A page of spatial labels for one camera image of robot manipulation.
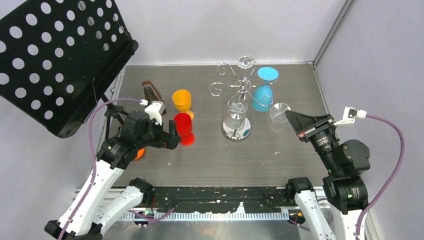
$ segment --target black perforated panel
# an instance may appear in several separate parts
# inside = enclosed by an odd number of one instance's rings
[[[113,0],[26,1],[0,20],[0,95],[69,137],[137,48]]]

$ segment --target clear glass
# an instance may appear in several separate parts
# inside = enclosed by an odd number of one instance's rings
[[[248,103],[245,100],[241,98],[234,99],[229,106],[224,124],[230,129],[241,129],[245,123],[247,111]]]
[[[279,102],[271,107],[269,115],[271,115],[270,127],[274,132],[281,132],[285,127],[285,122],[288,121],[286,111],[290,110],[289,105]]]
[[[237,59],[237,66],[241,69],[249,69],[254,65],[256,65],[256,61],[250,55],[243,55]]]

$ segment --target orange object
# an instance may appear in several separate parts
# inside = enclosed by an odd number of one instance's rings
[[[143,155],[145,154],[145,151],[146,151],[146,149],[145,149],[145,148],[142,148],[142,149],[138,150],[137,157],[136,157],[136,158],[134,158],[134,160],[133,160],[133,161],[138,161],[138,160],[140,160],[140,159],[143,157]]]
[[[191,119],[195,117],[190,108],[192,107],[192,95],[185,89],[177,90],[172,95],[172,101],[176,109],[182,113],[186,113]]]

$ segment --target cable connector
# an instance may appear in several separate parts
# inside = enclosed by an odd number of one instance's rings
[[[364,119],[367,115],[367,111],[355,110],[354,107],[347,106],[344,108],[343,117],[340,121],[334,123],[335,126],[353,126],[355,118]]]
[[[364,110],[358,110],[356,112],[356,117],[360,119],[364,119],[366,115],[367,115],[367,111],[364,111]]]

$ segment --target brown object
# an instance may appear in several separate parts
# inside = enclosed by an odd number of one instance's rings
[[[143,91],[144,91],[144,98],[151,102],[151,101],[161,101],[163,103],[164,102],[164,98],[161,96],[161,94],[159,93],[158,89],[155,87],[155,85],[153,85],[153,83],[151,81],[144,81],[141,83],[141,85],[143,86]],[[167,114],[167,109],[165,108],[162,112],[162,116]]]

